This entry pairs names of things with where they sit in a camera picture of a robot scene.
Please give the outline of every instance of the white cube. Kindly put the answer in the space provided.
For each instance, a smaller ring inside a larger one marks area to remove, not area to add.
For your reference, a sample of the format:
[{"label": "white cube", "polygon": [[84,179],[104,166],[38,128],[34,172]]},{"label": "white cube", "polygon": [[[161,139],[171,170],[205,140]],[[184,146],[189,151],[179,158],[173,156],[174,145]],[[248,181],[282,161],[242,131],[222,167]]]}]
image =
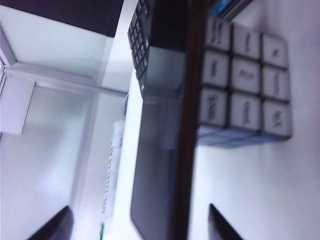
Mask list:
[{"label": "white cube", "polygon": [[265,63],[281,68],[288,67],[288,46],[284,39],[264,34],[262,37],[262,45],[262,60]]},{"label": "white cube", "polygon": [[289,137],[291,135],[290,106],[276,101],[263,103],[263,132],[266,134]]},{"label": "white cube", "polygon": [[230,50],[231,24],[210,15],[207,20],[205,44],[224,51]]},{"label": "white cube", "polygon": [[233,52],[258,60],[260,58],[260,33],[252,28],[235,24]]},{"label": "white cube", "polygon": [[261,128],[261,102],[258,97],[242,93],[231,96],[230,126],[258,131]]},{"label": "white cube", "polygon": [[289,74],[274,67],[263,67],[262,93],[267,98],[281,101],[290,99]]},{"label": "white cube", "polygon": [[225,126],[227,118],[227,93],[211,88],[201,91],[199,122],[213,126]]},{"label": "white cube", "polygon": [[238,57],[233,59],[231,76],[233,89],[258,94],[260,92],[260,82],[260,66],[258,63]]},{"label": "white cube", "polygon": [[202,82],[205,84],[226,87],[228,84],[229,56],[207,50],[204,55]]}]

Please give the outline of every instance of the black device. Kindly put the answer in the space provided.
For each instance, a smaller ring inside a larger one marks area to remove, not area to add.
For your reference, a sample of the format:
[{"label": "black device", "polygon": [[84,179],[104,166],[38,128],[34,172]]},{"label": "black device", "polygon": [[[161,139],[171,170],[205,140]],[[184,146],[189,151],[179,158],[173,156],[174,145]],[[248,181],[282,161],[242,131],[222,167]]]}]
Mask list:
[{"label": "black device", "polygon": [[143,97],[180,89],[187,29],[187,0],[138,1],[128,39]]}]

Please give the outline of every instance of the keypad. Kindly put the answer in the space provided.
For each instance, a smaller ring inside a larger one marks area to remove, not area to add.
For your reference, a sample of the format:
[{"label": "keypad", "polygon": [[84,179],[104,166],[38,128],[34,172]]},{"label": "keypad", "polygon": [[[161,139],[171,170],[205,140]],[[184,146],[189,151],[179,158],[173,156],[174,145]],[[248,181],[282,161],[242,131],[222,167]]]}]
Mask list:
[{"label": "keypad", "polygon": [[141,78],[148,67],[149,40],[143,33],[143,26],[139,20],[141,14],[144,10],[147,11],[147,9],[147,1],[139,0],[128,29],[128,39],[130,48],[132,49],[132,59],[138,79]]}]

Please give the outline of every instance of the white wall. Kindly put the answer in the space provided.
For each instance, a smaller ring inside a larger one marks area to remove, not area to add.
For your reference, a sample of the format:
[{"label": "white wall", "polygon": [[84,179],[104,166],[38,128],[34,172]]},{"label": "white wall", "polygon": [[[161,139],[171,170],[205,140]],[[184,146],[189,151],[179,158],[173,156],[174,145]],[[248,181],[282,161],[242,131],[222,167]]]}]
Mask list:
[{"label": "white wall", "polygon": [[127,92],[134,66],[128,39],[128,29],[135,12],[137,0],[123,2],[102,86]]},{"label": "white wall", "polygon": [[87,164],[77,188],[80,202],[78,213],[75,212],[73,240],[99,239],[113,125],[124,118],[124,96],[99,94],[97,100]]},{"label": "white wall", "polygon": [[36,86],[22,135],[1,138],[1,240],[24,240],[68,205],[89,98]]},{"label": "white wall", "polygon": [[0,132],[21,135],[35,81],[6,76],[0,93]]},{"label": "white wall", "polygon": [[293,138],[196,151],[189,239],[208,239],[209,203],[245,240],[320,239],[320,1],[254,0],[236,19],[288,40]]},{"label": "white wall", "polygon": [[130,217],[143,99],[132,72],[111,231],[107,240],[141,240]]},{"label": "white wall", "polygon": [[0,11],[0,25],[18,62],[94,76],[105,35],[3,5]]}]

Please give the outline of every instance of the blue object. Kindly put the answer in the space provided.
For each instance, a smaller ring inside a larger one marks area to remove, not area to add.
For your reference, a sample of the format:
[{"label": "blue object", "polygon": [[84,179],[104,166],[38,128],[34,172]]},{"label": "blue object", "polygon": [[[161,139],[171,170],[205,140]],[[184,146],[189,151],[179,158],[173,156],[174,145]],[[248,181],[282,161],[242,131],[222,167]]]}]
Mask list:
[{"label": "blue object", "polygon": [[211,10],[211,15],[215,17],[219,17],[221,13],[226,10],[226,8],[230,5],[234,0],[220,0],[214,8]]}]

